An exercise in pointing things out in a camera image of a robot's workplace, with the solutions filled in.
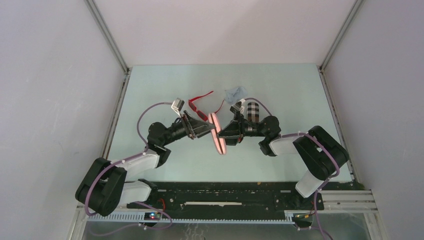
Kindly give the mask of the pink glasses case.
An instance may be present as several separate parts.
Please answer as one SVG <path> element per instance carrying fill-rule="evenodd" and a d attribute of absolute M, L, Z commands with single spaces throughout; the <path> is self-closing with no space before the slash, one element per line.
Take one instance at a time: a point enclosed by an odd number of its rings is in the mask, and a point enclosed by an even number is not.
<path fill-rule="evenodd" d="M 224 138 L 219 137 L 219 132 L 222 130 L 220 121 L 214 112 L 208 114 L 208 122 L 214 125 L 214 129 L 210 131 L 215 149 L 220 155 L 227 153 L 227 145 Z"/>

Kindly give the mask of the plaid brown glasses case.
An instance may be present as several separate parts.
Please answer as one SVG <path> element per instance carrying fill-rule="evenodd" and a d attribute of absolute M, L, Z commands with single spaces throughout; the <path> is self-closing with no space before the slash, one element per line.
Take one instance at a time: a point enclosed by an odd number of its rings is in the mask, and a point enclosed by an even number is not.
<path fill-rule="evenodd" d="M 249 122 L 258 123 L 260 121 L 259 104 L 256 102 L 249 102 L 247 104 L 247 120 Z"/>

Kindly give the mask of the blue cleaning cloth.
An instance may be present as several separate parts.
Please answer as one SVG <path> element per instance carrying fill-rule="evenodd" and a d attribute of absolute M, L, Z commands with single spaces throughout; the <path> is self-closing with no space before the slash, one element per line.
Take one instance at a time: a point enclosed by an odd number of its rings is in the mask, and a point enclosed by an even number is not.
<path fill-rule="evenodd" d="M 232 89 L 225 90 L 224 100 L 229 105 L 234 105 L 239 100 L 245 98 L 248 95 L 248 91 L 243 86 L 238 86 Z"/>

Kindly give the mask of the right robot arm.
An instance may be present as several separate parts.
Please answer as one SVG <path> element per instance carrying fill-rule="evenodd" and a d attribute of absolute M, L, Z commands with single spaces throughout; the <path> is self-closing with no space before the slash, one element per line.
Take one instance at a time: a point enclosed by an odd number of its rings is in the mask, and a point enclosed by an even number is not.
<path fill-rule="evenodd" d="M 299 154 L 307 170 L 295 185 L 291 194 L 291 204 L 304 209 L 311 202 L 311 195 L 322 189 L 330 179 L 340 174 L 341 167 L 350 156 L 326 130 L 316 125 L 308 132 L 296 132 L 281 135 L 280 122 L 276 116 L 269 115 L 259 122 L 246 119 L 240 112 L 224 128 L 218 117 L 211 113 L 209 120 L 214 125 L 211 130 L 217 151 L 226 154 L 227 146 L 235 146 L 244 137 L 262 137 L 259 148 L 269 157 L 283 154 Z"/>

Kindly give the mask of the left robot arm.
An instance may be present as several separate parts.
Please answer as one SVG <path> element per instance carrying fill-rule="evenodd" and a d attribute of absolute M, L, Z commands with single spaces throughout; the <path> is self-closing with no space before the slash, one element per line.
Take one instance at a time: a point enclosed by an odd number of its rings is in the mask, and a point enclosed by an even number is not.
<path fill-rule="evenodd" d="M 166 163 L 171 154 L 167 145 L 185 137 L 201 138 L 211 132 L 219 132 L 215 113 L 210 113 L 203 121 L 184 112 L 180 121 L 169 127 L 154 122 L 149 126 L 146 148 L 141 153 L 124 159 L 95 159 L 78 186 L 75 199 L 84 205 L 88 216 L 106 217 L 117 207 L 133 202 L 153 208 L 158 202 L 154 185 L 138 175 Z"/>

